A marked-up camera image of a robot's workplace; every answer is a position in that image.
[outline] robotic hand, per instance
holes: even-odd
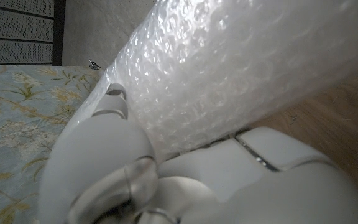
[[[42,177],[41,223],[358,223],[358,191],[317,150],[253,129],[158,166],[111,84],[60,138]]]

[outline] plastic wrap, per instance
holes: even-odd
[[[160,0],[62,135],[118,82],[157,153],[186,152],[352,74],[356,0]]]

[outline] bed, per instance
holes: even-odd
[[[37,223],[52,146],[98,79],[88,67],[0,65],[0,223]]]

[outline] metal grille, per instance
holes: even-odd
[[[0,38],[53,41],[53,20],[0,10]]]
[[[0,40],[1,63],[51,63],[53,44]]]
[[[53,17],[53,0],[0,0],[0,7]]]

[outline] floral pattern fabric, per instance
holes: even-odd
[[[0,66],[0,223],[33,223],[40,175],[99,73],[88,67]]]

